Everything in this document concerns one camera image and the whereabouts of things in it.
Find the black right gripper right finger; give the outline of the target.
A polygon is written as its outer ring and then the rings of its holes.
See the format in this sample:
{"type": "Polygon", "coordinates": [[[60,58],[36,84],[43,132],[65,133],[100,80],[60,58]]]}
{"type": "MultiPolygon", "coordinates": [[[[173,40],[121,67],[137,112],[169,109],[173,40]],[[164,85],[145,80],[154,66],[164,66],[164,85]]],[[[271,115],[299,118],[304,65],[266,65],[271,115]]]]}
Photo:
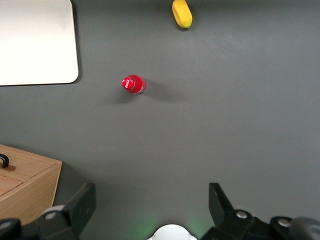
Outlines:
{"type": "Polygon", "coordinates": [[[244,240],[255,221],[247,211],[234,209],[219,183],[209,184],[208,208],[214,227],[203,240],[244,240]]]}

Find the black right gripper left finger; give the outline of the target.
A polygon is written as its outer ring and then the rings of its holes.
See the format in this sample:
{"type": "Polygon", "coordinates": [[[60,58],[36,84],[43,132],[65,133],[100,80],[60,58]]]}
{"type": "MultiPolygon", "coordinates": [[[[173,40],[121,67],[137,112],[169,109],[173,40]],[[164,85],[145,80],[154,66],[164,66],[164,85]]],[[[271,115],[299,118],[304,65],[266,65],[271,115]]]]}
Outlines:
{"type": "Polygon", "coordinates": [[[39,239],[79,240],[96,207],[96,186],[86,183],[66,204],[43,212],[37,220],[39,239]]]}

